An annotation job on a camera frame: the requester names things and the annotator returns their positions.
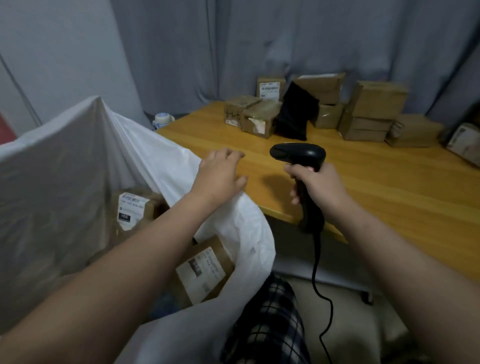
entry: plaid fabric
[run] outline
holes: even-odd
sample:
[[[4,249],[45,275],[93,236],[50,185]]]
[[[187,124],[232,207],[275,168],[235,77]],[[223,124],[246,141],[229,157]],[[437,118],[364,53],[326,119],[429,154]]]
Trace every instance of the plaid fabric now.
[[[292,287],[271,274],[243,313],[223,348],[224,364],[310,364],[303,322]]]

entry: gray curtain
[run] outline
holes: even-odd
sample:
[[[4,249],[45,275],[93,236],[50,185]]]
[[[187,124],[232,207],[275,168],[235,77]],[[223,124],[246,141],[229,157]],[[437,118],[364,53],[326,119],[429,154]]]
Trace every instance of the gray curtain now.
[[[0,54],[42,123],[100,95],[150,125],[108,0],[1,0]]]
[[[465,55],[480,24],[477,0],[111,3],[142,106],[152,114],[254,94],[259,75],[346,71],[344,101],[358,79],[400,82],[410,87],[404,112],[431,109],[446,124],[480,93],[470,77],[480,56]]]

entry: person's right hand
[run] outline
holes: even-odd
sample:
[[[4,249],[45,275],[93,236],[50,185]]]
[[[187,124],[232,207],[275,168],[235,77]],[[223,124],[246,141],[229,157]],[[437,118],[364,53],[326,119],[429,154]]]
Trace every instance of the person's right hand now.
[[[333,164],[324,163],[317,173],[299,164],[287,164],[284,169],[291,178],[305,183],[308,194],[329,222],[335,223],[353,202]],[[300,203],[297,185],[293,187],[290,196],[292,204]]]

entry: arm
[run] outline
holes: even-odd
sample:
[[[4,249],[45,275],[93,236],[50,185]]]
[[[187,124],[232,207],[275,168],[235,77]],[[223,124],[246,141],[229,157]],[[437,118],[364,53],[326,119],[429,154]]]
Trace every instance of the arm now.
[[[419,343],[436,363],[477,363],[480,358],[480,287],[409,244],[358,205],[333,165],[318,173],[295,165],[315,203],[366,263]],[[292,203],[299,198],[292,191]]]
[[[165,214],[48,297],[0,340],[2,363],[112,363],[192,241],[217,208],[240,192],[243,154],[211,152],[192,190]]]

